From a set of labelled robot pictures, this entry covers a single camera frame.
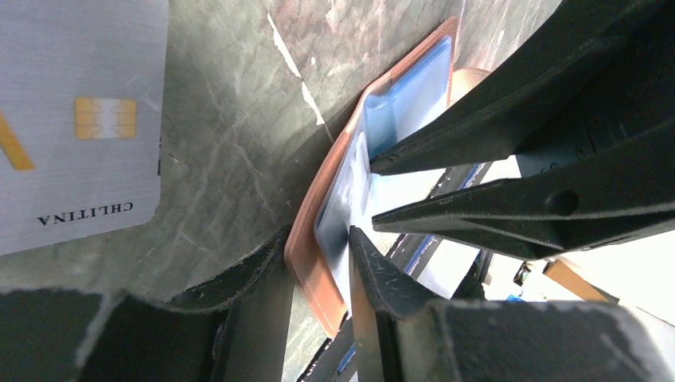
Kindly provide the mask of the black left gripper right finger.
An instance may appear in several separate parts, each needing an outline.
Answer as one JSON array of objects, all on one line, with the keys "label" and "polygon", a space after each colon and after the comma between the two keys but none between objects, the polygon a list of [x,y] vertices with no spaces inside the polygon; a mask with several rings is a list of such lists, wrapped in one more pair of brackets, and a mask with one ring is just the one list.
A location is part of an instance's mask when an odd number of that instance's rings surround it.
[{"label": "black left gripper right finger", "polygon": [[595,302],[447,300],[349,230],[360,381],[667,381],[644,326]]}]

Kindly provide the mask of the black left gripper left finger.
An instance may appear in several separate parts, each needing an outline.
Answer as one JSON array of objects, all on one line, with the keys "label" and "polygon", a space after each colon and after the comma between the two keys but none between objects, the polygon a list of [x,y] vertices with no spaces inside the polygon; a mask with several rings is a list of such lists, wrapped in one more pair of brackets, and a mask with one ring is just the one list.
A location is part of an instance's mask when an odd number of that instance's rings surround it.
[{"label": "black left gripper left finger", "polygon": [[289,228],[167,302],[123,292],[1,294],[4,381],[278,381],[292,283]]}]

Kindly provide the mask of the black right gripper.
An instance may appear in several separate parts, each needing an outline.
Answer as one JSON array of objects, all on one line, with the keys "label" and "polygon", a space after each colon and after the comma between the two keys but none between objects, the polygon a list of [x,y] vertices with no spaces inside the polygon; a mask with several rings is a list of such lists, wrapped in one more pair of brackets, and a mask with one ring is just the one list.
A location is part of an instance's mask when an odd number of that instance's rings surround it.
[{"label": "black right gripper", "polygon": [[517,155],[525,178],[394,209],[373,227],[520,259],[673,230],[674,124],[649,129],[674,115],[674,23],[634,35],[668,4],[561,2],[449,111],[370,161],[383,175],[496,161],[543,127]]}]

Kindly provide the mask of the brown leather card holder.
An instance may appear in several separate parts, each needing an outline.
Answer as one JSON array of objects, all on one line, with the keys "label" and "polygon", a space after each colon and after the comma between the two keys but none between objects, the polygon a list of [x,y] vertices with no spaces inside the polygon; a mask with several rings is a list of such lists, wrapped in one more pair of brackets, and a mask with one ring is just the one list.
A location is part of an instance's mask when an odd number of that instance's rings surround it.
[{"label": "brown leather card holder", "polygon": [[303,198],[284,259],[327,337],[351,310],[349,227],[414,200],[423,174],[374,175],[370,160],[447,111],[476,82],[454,69],[460,20],[448,18],[362,93]]}]

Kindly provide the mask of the white silver card stack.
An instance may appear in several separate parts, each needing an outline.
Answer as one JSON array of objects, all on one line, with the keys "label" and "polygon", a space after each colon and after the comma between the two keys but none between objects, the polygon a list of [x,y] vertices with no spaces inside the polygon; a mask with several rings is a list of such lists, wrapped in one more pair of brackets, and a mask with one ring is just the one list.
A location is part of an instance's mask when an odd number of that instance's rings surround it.
[{"label": "white silver card stack", "polygon": [[2,254],[153,217],[169,9],[2,2]]}]

